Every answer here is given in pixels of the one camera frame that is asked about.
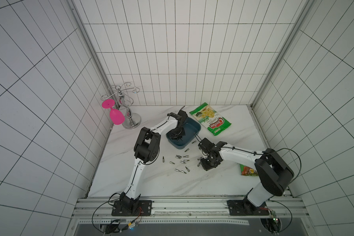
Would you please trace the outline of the dark teal storage box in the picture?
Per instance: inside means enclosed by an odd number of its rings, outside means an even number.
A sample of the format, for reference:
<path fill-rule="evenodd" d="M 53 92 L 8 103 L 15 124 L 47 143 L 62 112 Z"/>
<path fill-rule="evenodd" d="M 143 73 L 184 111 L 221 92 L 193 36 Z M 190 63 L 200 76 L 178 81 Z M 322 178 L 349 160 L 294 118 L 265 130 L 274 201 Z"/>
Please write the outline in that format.
<path fill-rule="evenodd" d="M 178 139 L 171 138 L 171 132 L 166 134 L 167 140 L 177 149 L 184 149 L 190 142 L 195 140 L 195 134 L 199 134 L 201 125 L 193 118 L 188 117 L 186 124 L 183 126 L 183 136 Z"/>

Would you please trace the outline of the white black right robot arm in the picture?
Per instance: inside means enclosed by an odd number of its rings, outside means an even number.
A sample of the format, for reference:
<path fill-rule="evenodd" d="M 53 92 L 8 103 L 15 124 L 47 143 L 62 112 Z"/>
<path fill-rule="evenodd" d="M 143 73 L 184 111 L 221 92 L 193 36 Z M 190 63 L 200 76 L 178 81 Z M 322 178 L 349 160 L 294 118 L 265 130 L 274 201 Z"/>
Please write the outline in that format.
<path fill-rule="evenodd" d="M 260 183 L 252 188 L 243 200 L 228 200 L 232 216 L 268 216 L 266 201 L 282 196 L 295 176 L 293 170 L 277 151 L 268 148 L 261 153 L 240 149 L 226 142 L 212 143 L 204 138 L 198 144 L 204 158 L 200 159 L 205 171 L 216 168 L 222 161 L 233 161 L 255 170 Z"/>

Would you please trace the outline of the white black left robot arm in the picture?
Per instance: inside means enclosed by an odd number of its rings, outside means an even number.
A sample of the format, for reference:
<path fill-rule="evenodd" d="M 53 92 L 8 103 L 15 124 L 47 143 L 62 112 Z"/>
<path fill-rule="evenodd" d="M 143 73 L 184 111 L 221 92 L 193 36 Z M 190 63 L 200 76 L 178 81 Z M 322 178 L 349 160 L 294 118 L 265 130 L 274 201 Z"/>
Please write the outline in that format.
<path fill-rule="evenodd" d="M 188 115 L 182 109 L 178 113 L 169 113 L 167 118 L 158 125 L 141 129 L 134 146 L 135 164 L 130 181 L 113 203 L 112 216 L 132 216 L 141 213 L 138 188 L 144 177 L 145 170 L 158 157 L 162 135 L 170 134 L 172 139 L 180 139 L 185 135 L 183 126 Z"/>

